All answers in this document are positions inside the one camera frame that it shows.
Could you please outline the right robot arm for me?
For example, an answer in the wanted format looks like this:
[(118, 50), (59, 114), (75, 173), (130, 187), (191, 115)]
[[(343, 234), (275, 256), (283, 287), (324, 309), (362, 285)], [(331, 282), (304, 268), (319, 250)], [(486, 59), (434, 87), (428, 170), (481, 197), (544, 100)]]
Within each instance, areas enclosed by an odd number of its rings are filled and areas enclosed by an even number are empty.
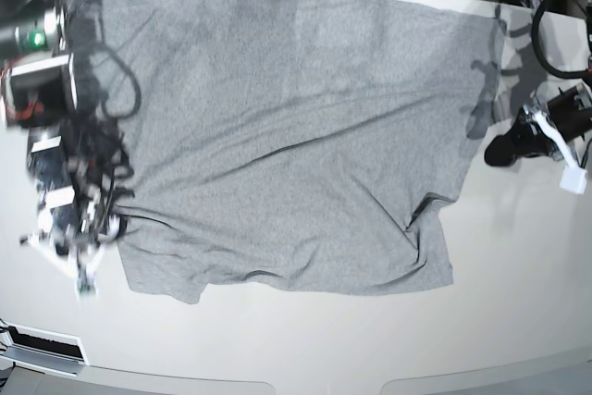
[(117, 239), (115, 209), (133, 175), (120, 116), (91, 71), (106, 49), (85, 16), (94, 0), (1, 0), (1, 118), (29, 133), (27, 169), (39, 195), (27, 244), (60, 256)]

